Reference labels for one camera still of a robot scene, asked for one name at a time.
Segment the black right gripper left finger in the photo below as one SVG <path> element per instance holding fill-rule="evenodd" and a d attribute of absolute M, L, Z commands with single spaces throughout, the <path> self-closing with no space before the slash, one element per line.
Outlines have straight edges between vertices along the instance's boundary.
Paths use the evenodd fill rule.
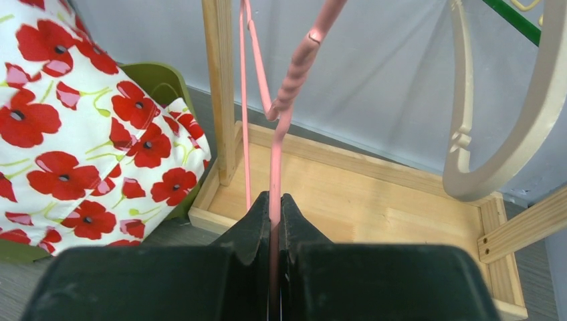
<path fill-rule="evenodd" d="M 40 279 L 23 320 L 267 320 L 268 192 L 210 245 L 76 247 Z"/>

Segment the pink wire hanger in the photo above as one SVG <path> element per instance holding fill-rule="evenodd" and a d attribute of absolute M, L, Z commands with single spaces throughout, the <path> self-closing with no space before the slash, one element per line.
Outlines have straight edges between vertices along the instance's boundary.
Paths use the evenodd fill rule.
<path fill-rule="evenodd" d="M 247 116 L 247 67 L 245 33 L 251 38 L 253 62 L 257 76 L 259 94 L 265 117 L 277 126 L 271 140 L 269 172 L 269 292 L 267 315 L 269 320 L 280 320 L 281 299 L 279 285 L 279 223 L 281 221 L 281 158 L 285 135 L 292 122 L 294 102 L 305 84 L 317 53 L 345 6 L 345 1 L 325 1 L 313 26 L 295 49 L 285 78 L 277 96 L 272 99 L 267 85 L 257 30 L 251 14 L 249 1 L 239 5 L 239 58 L 241 78 L 241 115 L 243 133 L 243 158 L 245 170 L 246 206 L 251 206 L 251 165 L 249 153 L 249 129 Z"/>

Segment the cream plastic hanger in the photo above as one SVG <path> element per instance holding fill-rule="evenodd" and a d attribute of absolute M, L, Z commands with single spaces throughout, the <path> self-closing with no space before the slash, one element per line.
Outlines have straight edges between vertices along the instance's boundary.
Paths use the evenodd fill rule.
<path fill-rule="evenodd" d="M 541 0 L 510 0 L 510 5 L 520 12 L 528 21 L 537 27 L 543 24 L 544 1 Z"/>

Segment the white red poppy garment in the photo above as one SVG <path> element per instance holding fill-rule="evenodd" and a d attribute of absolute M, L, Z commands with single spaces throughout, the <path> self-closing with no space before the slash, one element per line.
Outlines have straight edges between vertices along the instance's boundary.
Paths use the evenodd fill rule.
<path fill-rule="evenodd" d="M 1 245 L 138 245 L 210 160 L 184 100 L 148 93 L 66 1 L 1 2 Z"/>

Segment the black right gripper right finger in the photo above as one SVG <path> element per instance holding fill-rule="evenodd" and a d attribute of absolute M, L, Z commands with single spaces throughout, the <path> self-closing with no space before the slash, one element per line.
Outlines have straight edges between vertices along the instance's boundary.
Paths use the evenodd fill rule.
<path fill-rule="evenodd" d="M 287 193 L 279 259 L 283 320 L 499 320 L 477 264 L 462 249 L 335 243 Z"/>

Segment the green plastic hanger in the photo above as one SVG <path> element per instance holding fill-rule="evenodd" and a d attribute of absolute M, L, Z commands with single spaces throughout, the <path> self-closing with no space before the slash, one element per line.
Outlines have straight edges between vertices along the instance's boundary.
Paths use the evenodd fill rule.
<path fill-rule="evenodd" d="M 531 21 L 524 17 L 515 6 L 502 0 L 483 0 L 483 2 L 536 47 L 539 46 L 541 37 L 540 28 L 536 27 Z"/>

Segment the wooden hanger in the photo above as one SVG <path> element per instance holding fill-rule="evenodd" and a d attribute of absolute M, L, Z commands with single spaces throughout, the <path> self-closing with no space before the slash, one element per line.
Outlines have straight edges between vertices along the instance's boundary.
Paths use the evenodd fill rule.
<path fill-rule="evenodd" d="M 536 47 L 483 1 L 450 1 L 455 77 L 445 192 L 476 201 L 537 153 L 566 101 L 566 2 L 544 1 Z"/>

